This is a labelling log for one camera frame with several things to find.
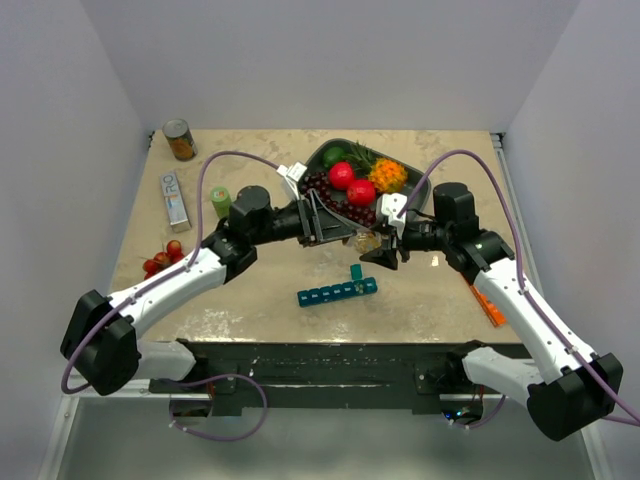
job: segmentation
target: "gray box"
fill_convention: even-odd
[[[180,193],[180,185],[178,185],[178,177],[176,172],[168,172],[160,176],[160,186],[162,187],[162,195],[164,203],[167,206],[169,214],[169,225],[174,232],[184,232],[191,228],[187,209],[184,206],[182,193]]]

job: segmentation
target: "beige table surface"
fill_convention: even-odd
[[[153,137],[147,163],[118,259],[112,290],[142,281],[143,259],[171,239],[190,251],[196,236],[196,179],[204,159],[219,150],[240,150],[278,164],[305,162],[332,138],[358,140],[421,170],[440,154],[466,148],[479,154],[500,177],[498,161],[487,132],[467,131],[344,131],[344,130],[195,130],[199,154],[189,162],[173,158],[160,131]],[[193,228],[175,234],[169,228],[159,177],[175,170]],[[496,195],[473,160],[447,160],[431,177],[433,185],[460,181],[476,200],[481,226],[496,230],[510,245],[512,237]],[[257,162],[234,157],[215,161],[205,178],[205,235],[217,216],[208,200],[216,185],[231,195],[259,184],[271,193],[274,206],[287,201],[280,177]],[[432,213],[432,201],[425,208]],[[494,328],[460,274],[439,253],[413,253],[409,263],[393,272],[363,264],[374,276],[375,295],[300,308],[296,292],[350,279],[349,266],[358,262],[353,248],[339,242],[303,249],[295,240],[258,247],[258,261],[228,285],[206,292],[153,327],[145,338],[194,341],[263,342],[517,342],[507,325]]]

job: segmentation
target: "teal object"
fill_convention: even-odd
[[[311,290],[301,290],[297,294],[298,305],[301,307],[310,307],[320,303],[336,302],[351,297],[371,295],[377,291],[378,284],[376,283],[376,279],[368,277],[326,287],[312,288]]]
[[[351,280],[362,280],[362,265],[356,263],[351,265]]]

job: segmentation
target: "red fruit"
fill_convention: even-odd
[[[180,242],[177,240],[171,240],[169,243],[167,243],[167,253],[171,258],[175,257],[176,255],[182,255],[182,245],[180,244]]]
[[[144,263],[142,264],[142,269],[145,272],[150,273],[151,275],[153,275],[154,273],[156,273],[158,271],[158,264],[156,262],[154,262],[153,260],[145,260]]]
[[[171,257],[171,263],[172,264],[178,263],[183,258],[184,258],[184,255],[181,253],[179,253],[178,255],[174,255],[173,257]]]
[[[347,199],[352,205],[366,207],[376,199],[376,189],[369,180],[354,180],[347,188]]]
[[[161,270],[171,265],[171,258],[169,257],[169,254],[165,252],[156,253],[153,257],[153,261],[158,264],[158,267],[160,267]]]
[[[353,168],[347,162],[338,162],[329,170],[329,182],[337,190],[346,190],[355,179]]]

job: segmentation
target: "tray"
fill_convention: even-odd
[[[345,152],[349,153],[352,151],[354,145],[355,145],[355,142],[352,142],[351,140],[347,140],[345,138],[334,138],[332,140],[328,140],[323,145],[321,145],[320,148],[318,148],[313,153],[313,155],[311,155],[311,157],[309,157],[309,160],[307,160],[307,163],[306,163],[307,174],[314,174],[316,172],[327,171],[327,169],[324,168],[324,165],[322,164],[322,157],[324,155],[324,152],[326,152],[330,148],[341,147],[342,149],[344,149]],[[416,185],[418,184],[418,181],[420,180],[424,172],[421,172],[420,170],[413,168],[407,165],[406,163],[401,162],[400,160],[396,160],[395,158],[390,157],[389,155],[385,155],[383,153],[377,152],[372,148],[369,148],[369,150],[373,152],[375,157],[386,157],[390,160],[398,162],[404,168],[407,169],[407,174],[408,174],[407,183],[404,185],[404,187],[399,193],[406,195],[408,197],[411,194],[411,192],[413,192],[413,190],[415,189]],[[364,178],[364,175],[358,175],[358,172],[356,170],[356,178]],[[300,181],[298,182],[298,185],[301,185],[301,184],[302,184],[302,179],[300,179]],[[416,210],[421,212],[424,206],[426,205],[427,200],[429,199],[430,192],[431,192],[431,182],[429,181],[429,179],[427,179],[427,181],[424,183],[424,185],[420,189],[420,193],[416,196],[416,198],[413,199],[413,201],[409,205],[409,209],[415,208]],[[347,198],[346,192],[338,191],[338,190],[333,190],[331,192],[332,200],[341,201],[346,198]],[[369,208],[375,209],[376,201],[371,203],[371,205],[369,205]],[[407,211],[407,221],[414,220],[415,218],[416,218],[415,212]]]

